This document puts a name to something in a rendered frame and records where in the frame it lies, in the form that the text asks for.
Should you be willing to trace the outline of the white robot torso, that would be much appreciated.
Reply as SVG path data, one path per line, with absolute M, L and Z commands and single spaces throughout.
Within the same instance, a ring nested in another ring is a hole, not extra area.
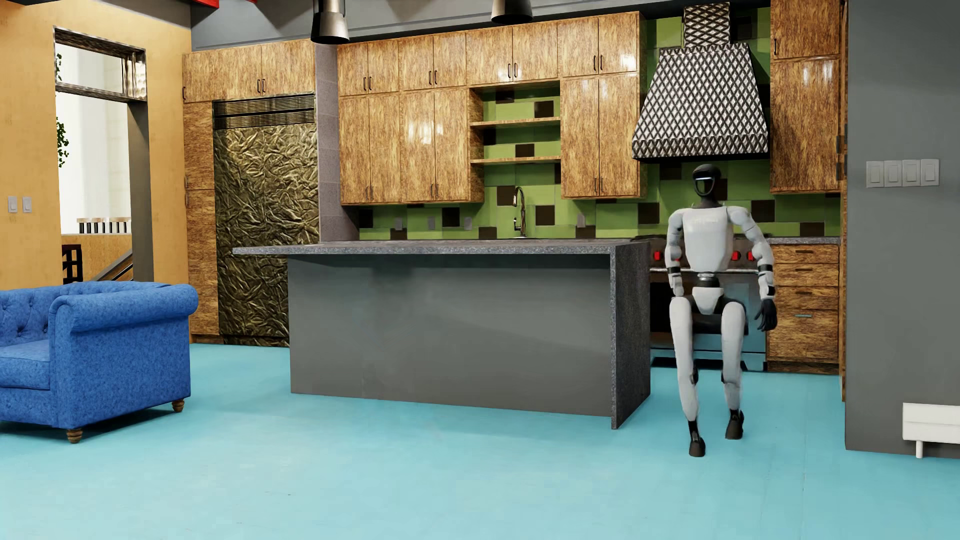
M 690 207 L 671 216 L 671 229 L 683 239 L 683 253 L 689 267 L 698 274 L 693 299 L 702 314 L 716 313 L 722 287 L 716 273 L 728 269 L 734 251 L 732 208 Z

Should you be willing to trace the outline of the diamond patterned range hood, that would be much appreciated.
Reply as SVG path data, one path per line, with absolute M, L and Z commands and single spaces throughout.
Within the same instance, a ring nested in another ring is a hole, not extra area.
M 659 50 L 632 157 L 654 163 L 765 155 L 769 137 L 750 49 L 731 40 L 730 4 L 685 7 L 682 45 Z

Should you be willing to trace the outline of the narrow wooden side panel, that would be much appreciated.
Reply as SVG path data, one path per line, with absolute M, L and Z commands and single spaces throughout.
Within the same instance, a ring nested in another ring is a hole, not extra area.
M 189 330 L 199 341 L 220 336 L 211 102 L 183 105 L 188 283 L 198 293 Z

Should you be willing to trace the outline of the tall wooden wall cabinet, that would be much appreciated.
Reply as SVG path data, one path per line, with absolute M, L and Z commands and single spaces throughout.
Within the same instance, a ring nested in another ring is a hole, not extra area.
M 771 0 L 771 190 L 839 190 L 844 0 Z

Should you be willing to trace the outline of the wooden drawer cabinet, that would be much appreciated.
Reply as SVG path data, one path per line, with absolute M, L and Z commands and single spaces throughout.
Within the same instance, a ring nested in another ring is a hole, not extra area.
M 777 327 L 767 334 L 769 372 L 839 373 L 839 246 L 778 244 Z

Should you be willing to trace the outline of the bronze textured refrigerator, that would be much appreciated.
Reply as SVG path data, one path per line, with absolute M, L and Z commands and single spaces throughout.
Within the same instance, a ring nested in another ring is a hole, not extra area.
M 219 333 L 228 345 L 286 347 L 286 258 L 234 249 L 319 240 L 316 98 L 212 109 Z

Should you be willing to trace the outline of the white left robot leg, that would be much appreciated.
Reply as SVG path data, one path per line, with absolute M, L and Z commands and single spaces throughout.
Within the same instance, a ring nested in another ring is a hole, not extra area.
M 739 440 L 743 436 L 745 416 L 741 410 L 741 354 L 744 331 L 746 328 L 745 307 L 725 294 L 718 299 L 714 313 L 721 315 L 720 333 L 722 350 L 722 383 L 729 420 L 726 426 L 726 439 Z

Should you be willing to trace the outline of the white robot leg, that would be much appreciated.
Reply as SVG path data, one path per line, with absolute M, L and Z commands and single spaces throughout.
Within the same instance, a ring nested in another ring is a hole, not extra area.
M 688 298 L 684 296 L 672 298 L 669 305 L 669 320 L 677 366 L 678 395 L 690 436 L 688 453 L 693 458 L 702 458 L 706 453 L 706 443 L 698 427 L 698 372 L 692 355 L 693 318 Z
M 743 436 L 745 416 L 741 410 L 741 354 L 744 331 L 746 328 L 745 307 L 725 294 L 718 299 L 714 313 L 721 315 L 720 333 L 722 350 L 722 383 L 729 420 L 726 426 L 726 439 L 739 440 Z

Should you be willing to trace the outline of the white right robot leg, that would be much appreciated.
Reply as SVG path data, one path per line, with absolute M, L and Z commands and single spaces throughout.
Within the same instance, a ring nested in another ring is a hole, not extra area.
M 677 366 L 678 395 L 690 436 L 688 453 L 693 458 L 702 458 L 706 453 L 706 443 L 698 427 L 698 372 L 692 355 L 693 318 L 688 298 L 684 296 L 672 298 L 669 305 L 669 320 Z

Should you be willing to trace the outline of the wooden upper cabinet bank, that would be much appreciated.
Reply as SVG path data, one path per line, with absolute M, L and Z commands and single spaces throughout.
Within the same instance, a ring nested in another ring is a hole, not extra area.
M 645 21 L 638 11 L 337 47 L 343 205 L 477 203 L 484 167 L 560 164 L 564 199 L 646 193 L 631 157 Z M 559 91 L 557 154 L 489 157 L 481 92 Z

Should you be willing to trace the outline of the white baseboard heater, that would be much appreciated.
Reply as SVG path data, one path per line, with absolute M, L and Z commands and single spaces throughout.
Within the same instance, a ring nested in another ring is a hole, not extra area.
M 902 439 L 916 443 L 916 458 L 924 457 L 925 443 L 960 445 L 960 405 L 904 402 Z

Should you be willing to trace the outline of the white light switch panel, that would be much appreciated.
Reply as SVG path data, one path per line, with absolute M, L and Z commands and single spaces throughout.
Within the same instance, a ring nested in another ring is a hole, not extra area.
M 938 158 L 866 161 L 866 188 L 919 188 L 940 184 Z

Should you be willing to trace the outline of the wooden cabinet above refrigerator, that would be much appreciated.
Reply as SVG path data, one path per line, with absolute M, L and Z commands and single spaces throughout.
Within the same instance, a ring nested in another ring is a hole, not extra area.
M 315 45 L 308 39 L 183 55 L 185 103 L 315 92 Z

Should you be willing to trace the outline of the black robot head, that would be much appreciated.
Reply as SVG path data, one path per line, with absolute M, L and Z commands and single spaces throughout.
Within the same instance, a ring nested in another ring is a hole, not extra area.
M 700 197 L 700 201 L 691 205 L 691 209 L 714 209 L 722 208 L 723 204 L 716 198 L 716 185 L 722 180 L 721 170 L 714 164 L 702 164 L 694 169 L 692 173 L 694 190 Z

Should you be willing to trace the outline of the steel stove red knobs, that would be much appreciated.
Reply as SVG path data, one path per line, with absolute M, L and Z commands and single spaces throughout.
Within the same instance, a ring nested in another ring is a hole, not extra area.
M 669 305 L 673 290 L 666 273 L 664 234 L 644 235 L 651 245 L 650 308 L 651 308 L 651 362 L 654 366 L 674 367 L 675 350 L 669 323 Z M 732 241 L 732 255 L 725 271 L 717 274 L 726 298 L 745 308 L 741 367 L 746 371 L 762 372 L 765 362 L 765 333 L 758 329 L 756 314 L 762 306 L 758 269 L 752 255 L 753 242 L 744 234 L 736 233 Z M 693 306 L 693 359 L 698 367 L 719 369 L 722 366 L 722 336 L 720 315 L 702 315 Z

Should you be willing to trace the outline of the black pendant lamp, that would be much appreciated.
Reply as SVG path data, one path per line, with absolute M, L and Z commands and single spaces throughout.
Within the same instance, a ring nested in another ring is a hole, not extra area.
M 523 24 L 533 19 L 531 0 L 492 0 L 489 16 L 492 23 Z
M 314 5 L 310 41 L 318 44 L 340 45 L 351 41 L 347 24 L 345 0 L 312 0 Z

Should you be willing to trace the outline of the grey kitchen island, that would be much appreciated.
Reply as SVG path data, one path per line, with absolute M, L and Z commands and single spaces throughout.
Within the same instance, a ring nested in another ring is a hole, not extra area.
M 287 262 L 295 394 L 606 416 L 651 394 L 651 244 L 332 241 Z

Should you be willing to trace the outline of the green leafy plant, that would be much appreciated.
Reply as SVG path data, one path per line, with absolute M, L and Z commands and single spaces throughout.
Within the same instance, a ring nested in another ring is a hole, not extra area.
M 54 80 L 57 83 L 60 83 L 63 78 L 61 76 L 63 56 L 60 53 L 54 53 Z M 66 164 L 66 159 L 69 157 L 69 152 L 66 150 L 69 141 L 66 138 L 66 126 L 60 120 L 60 117 L 55 118 L 56 126 L 56 150 L 57 150 L 57 168 L 63 168 Z

